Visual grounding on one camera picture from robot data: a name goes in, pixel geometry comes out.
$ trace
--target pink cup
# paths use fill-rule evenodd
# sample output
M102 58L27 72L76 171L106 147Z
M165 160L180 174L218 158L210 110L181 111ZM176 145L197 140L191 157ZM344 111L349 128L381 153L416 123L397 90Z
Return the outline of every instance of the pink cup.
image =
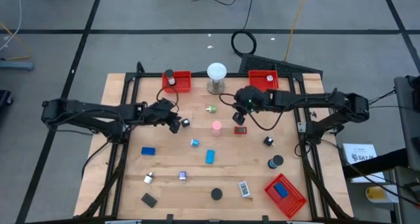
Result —
M222 133L222 124L220 121L214 121L211 126L213 128L211 133L214 136L219 136Z

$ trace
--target red basket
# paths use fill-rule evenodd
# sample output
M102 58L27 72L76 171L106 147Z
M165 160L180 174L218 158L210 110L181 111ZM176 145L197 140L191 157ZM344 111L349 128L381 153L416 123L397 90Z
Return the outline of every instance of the red basket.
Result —
M274 185L281 183L289 193L286 197L282 198ZM277 207L291 219L303 206L306 204L304 196L289 182L289 180L280 174L273 180L266 188L265 192L276 203Z
M268 81L267 76L272 76L273 81ZM267 89L278 88L277 70L250 70L248 71L249 84L254 85L262 92Z
M166 93L175 93L174 90L168 87L174 87L178 93L185 93L191 90L191 71L176 71L173 72L176 84L170 86L165 73L162 74L162 87Z

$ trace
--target wooden table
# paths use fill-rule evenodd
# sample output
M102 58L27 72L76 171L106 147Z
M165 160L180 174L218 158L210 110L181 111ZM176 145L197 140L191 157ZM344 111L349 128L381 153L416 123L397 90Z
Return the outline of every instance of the wooden table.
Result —
M124 74L108 75L102 104L119 104L123 80ZM190 119L190 127L180 128L176 135L172 134L167 126L139 126L131 133L118 211L119 219L166 219L167 214L171 213L174 219L261 220L262 215L268 215L272 221L286 220L286 216L264 192L265 186L279 173L283 173L307 197L302 162L293 151L298 143L293 111L284 113L277 127L270 131L269 135L273 138L275 146L265 146L263 139L268 133L259 129L249 116L246 116L244 123L248 134L234 134L236 124L232 115L235 110L222 104L218 96L207 92L208 80L193 78L191 92L179 94L179 114ZM225 78L225 83L225 93L234 94L239 88L248 85L248 79ZM304 74L304 84L307 93L324 92L318 74ZM287 79L279 79L279 85L280 89L289 90ZM155 102L160 88L160 78L141 78L138 102ZM175 100L174 94L162 93L161 96ZM209 105L215 105L217 113L208 113L205 107ZM314 111L318 116L313 120L321 120L329 114L326 108L317 108ZM278 114L260 112L255 117L262 126L269 127L275 122ZM220 137L211 134L211 124L215 120L222 123ZM191 139L199 139L199 147L191 147ZM332 135L324 135L323 139L335 143ZM89 153L93 153L104 141L102 135L95 135ZM155 147L156 155L142 156L143 146ZM213 165L205 163L207 149L216 152ZM327 190L342 209L352 215L337 149L322 143L318 145L318 153ZM283 156L284 164L277 169L269 169L267 161L275 154ZM110 146L87 166L75 215L85 211L103 187L109 155ZM150 171L154 172L154 180L148 185L143 179ZM187 172L186 183L179 181L180 171ZM238 187L241 181L247 181L251 198L242 198ZM211 190L216 187L223 191L223 197L219 201L214 201L210 195ZM318 189L313 187L318 216L322 216ZM148 207L141 200L146 192L157 200L154 208ZM113 197L114 190L110 192L108 199L108 213ZM305 204L294 219L310 220L309 205Z

